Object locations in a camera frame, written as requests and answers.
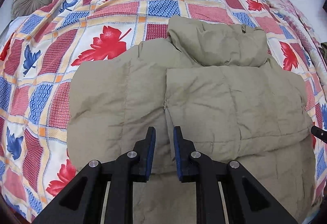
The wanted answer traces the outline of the khaki puffer jacket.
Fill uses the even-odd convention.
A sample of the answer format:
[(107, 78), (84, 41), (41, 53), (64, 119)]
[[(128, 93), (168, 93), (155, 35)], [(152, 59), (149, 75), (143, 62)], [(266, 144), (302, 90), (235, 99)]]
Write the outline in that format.
[(313, 202), (315, 156), (300, 75), (268, 54), (261, 28), (173, 16), (168, 37), (84, 61), (70, 84), (68, 153), (81, 170), (156, 129), (136, 223), (195, 223), (195, 186), (177, 179), (173, 130), (216, 161), (239, 161), (299, 222)]

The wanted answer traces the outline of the olive green clothes pile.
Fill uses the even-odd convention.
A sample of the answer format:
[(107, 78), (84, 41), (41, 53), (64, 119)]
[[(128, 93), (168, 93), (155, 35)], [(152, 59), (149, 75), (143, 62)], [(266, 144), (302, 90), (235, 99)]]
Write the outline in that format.
[(319, 48), (325, 63), (327, 63), (327, 42), (321, 43)]

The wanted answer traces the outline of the pink floral blanket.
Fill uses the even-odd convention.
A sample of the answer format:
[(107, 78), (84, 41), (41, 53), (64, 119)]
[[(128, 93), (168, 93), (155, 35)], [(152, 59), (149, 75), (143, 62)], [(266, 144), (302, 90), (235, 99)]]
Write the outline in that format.
[(305, 15), (290, 0), (265, 0), (277, 10), (298, 35), (305, 51), (310, 55), (314, 66), (321, 74), (326, 74), (326, 62), (319, 50), (320, 38)]

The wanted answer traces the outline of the patchwork maple leaf quilt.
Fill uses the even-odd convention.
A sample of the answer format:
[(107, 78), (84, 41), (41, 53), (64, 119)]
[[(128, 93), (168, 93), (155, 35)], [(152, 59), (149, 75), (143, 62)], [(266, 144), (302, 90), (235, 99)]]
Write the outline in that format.
[(263, 28), (268, 52), (303, 77), (307, 112), (326, 128), (326, 74), (265, 0), (52, 0), (1, 47), (1, 198), (18, 222), (32, 222), (74, 175), (68, 93), (81, 62), (166, 36), (174, 15)]

